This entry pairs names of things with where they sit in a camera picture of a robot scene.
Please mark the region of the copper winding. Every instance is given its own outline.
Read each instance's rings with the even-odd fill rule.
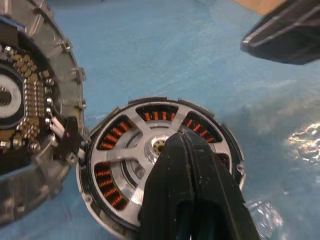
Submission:
[[[105,198],[108,198],[109,196],[111,196],[112,194],[114,194],[114,193],[116,193],[116,192],[117,192],[117,190],[116,190],[115,188],[112,188],[112,189],[110,189],[109,191],[104,192],[104,193],[103,193],[103,196],[104,196]]]
[[[114,143],[116,143],[116,142],[118,141],[118,138],[116,138],[116,137],[114,137],[114,136],[112,136],[112,135],[110,135],[110,134],[108,134],[108,135],[105,137],[105,139],[108,139],[108,140],[110,140],[111,142],[114,142]]]
[[[121,137],[124,134],[122,131],[120,131],[116,127],[112,130],[112,132],[115,133],[116,135],[118,135],[119,137]]]
[[[144,114],[144,116],[145,116],[146,121],[150,121],[151,120],[150,114],[148,112],[146,112]]]
[[[98,172],[95,173],[95,175],[97,177],[105,177],[105,176],[110,175],[110,171],[109,170],[98,171]]]
[[[112,185],[112,184],[113,184],[112,180],[109,179],[109,180],[104,180],[102,182],[99,182],[98,185],[99,185],[100,188],[103,188],[103,187],[106,187],[106,186],[109,186],[109,185]]]
[[[191,124],[193,123],[193,120],[192,119],[190,119],[189,121],[188,121],[188,123],[186,124],[186,126],[189,128],[190,126],[191,126]]]
[[[157,111],[153,112],[154,120],[159,120],[159,113]]]
[[[215,138],[213,137],[213,136],[209,136],[207,139],[206,139],[206,141],[208,142],[208,143],[211,143],[212,141],[214,141],[215,140]]]
[[[128,127],[127,124],[125,124],[124,122],[121,122],[120,124],[120,127],[123,128],[125,131],[128,131],[130,128]]]
[[[121,195],[117,196],[112,202],[111,205],[115,208],[117,204],[123,199]]]
[[[106,149],[106,150],[110,150],[110,149],[114,148],[114,146],[112,144],[105,143],[105,142],[101,143],[101,147]]]
[[[201,125],[198,123],[198,125],[193,128],[193,131],[195,131],[195,132],[198,131],[200,127],[201,127]]]
[[[167,120],[167,112],[166,111],[162,112],[162,119]]]
[[[206,135],[207,133],[208,133],[208,130],[204,130],[204,131],[200,134],[200,136],[203,137],[203,136]]]

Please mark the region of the copper coil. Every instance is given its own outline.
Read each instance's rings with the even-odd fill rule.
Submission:
[[[201,127],[201,125],[198,124],[197,126],[195,126],[195,127],[193,128],[193,131],[195,131],[195,132],[198,131],[200,127]]]
[[[123,199],[122,195],[117,196],[112,202],[111,205],[115,208],[117,204]]]
[[[146,113],[144,114],[144,116],[145,116],[145,120],[146,120],[146,121],[150,121],[150,120],[151,120],[151,116],[150,116],[150,114],[149,114],[148,112],[146,112]]]
[[[124,122],[121,122],[120,124],[120,127],[123,128],[125,131],[128,131],[130,128],[128,127],[127,124],[125,124]]]
[[[200,136],[203,137],[203,136],[206,135],[207,133],[208,133],[208,130],[204,130],[204,131],[200,134]]]
[[[112,132],[115,133],[116,135],[118,135],[119,137],[121,137],[124,134],[122,131],[120,131],[116,127],[114,129],[112,129]]]
[[[103,196],[104,196],[105,198],[108,198],[108,197],[110,197],[112,194],[117,193],[117,192],[118,192],[117,189],[112,188],[112,189],[110,189],[109,191],[104,192],[104,193],[103,193]]]
[[[112,144],[105,143],[105,142],[101,143],[101,147],[106,149],[106,150],[111,150],[111,149],[114,148],[114,146]]]
[[[162,112],[162,119],[167,120],[167,112],[166,111]]]
[[[192,119],[190,119],[190,120],[188,121],[188,123],[186,124],[186,126],[189,128],[193,122],[194,122],[194,121],[193,121]]]
[[[175,118],[176,114],[173,112],[171,113],[171,121]]]
[[[103,167],[109,167],[110,162],[108,162],[108,161],[99,162],[99,165],[102,165]]]
[[[110,140],[111,142],[114,142],[114,143],[116,143],[116,142],[118,141],[118,138],[116,138],[116,137],[114,137],[114,136],[112,136],[112,135],[110,135],[110,134],[108,134],[108,135],[105,137],[105,139],[108,139],[108,140]]]
[[[153,112],[153,118],[154,120],[159,120],[159,113],[157,111]]]
[[[98,171],[98,172],[95,173],[95,175],[97,177],[105,177],[105,176],[110,175],[110,171],[109,170]]]
[[[112,185],[112,184],[113,184],[112,180],[109,179],[109,180],[104,180],[102,182],[99,182],[98,185],[99,185],[100,188],[103,188],[103,187],[106,187],[106,186],[109,186],[109,185]]]
[[[208,142],[208,143],[211,143],[211,142],[213,142],[215,140],[215,138],[213,137],[213,136],[209,136],[209,137],[207,137],[207,139],[206,139],[206,141]]]

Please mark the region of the circular metal casing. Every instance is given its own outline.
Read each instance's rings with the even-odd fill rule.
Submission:
[[[89,139],[86,75],[54,15],[44,0],[0,1],[0,225],[59,193],[74,164],[55,156],[53,108],[75,117],[79,134]]]
[[[79,191],[91,215],[119,239],[134,239],[144,184],[166,139],[176,132],[202,136],[242,189],[244,157],[215,115],[188,101],[148,97],[130,101],[90,133],[85,164],[77,165]]]

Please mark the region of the blue surface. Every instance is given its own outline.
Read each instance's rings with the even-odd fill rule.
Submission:
[[[259,18],[231,0],[49,3],[86,71],[89,127],[142,96],[202,105],[241,145],[244,196],[264,239],[270,232],[273,240],[319,239],[318,62],[290,66],[241,52],[242,37]],[[74,170],[60,195],[2,229],[0,238],[112,239],[87,211]]]

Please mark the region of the hole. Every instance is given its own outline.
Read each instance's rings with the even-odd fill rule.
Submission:
[[[244,170],[244,166],[243,165],[241,165],[241,164],[238,164],[237,166],[236,166],[236,169],[238,169],[238,171],[243,171]]]
[[[87,203],[90,203],[90,202],[92,201],[91,196],[86,196],[86,197],[85,197],[85,201],[86,201]]]
[[[7,106],[11,103],[12,95],[4,87],[0,86],[0,106]]]
[[[164,144],[160,144],[160,145],[158,146],[158,151],[159,151],[159,153],[162,152],[162,150],[164,149],[164,147],[165,147]]]
[[[25,211],[25,205],[23,202],[20,202],[16,207],[17,212],[24,212]]]

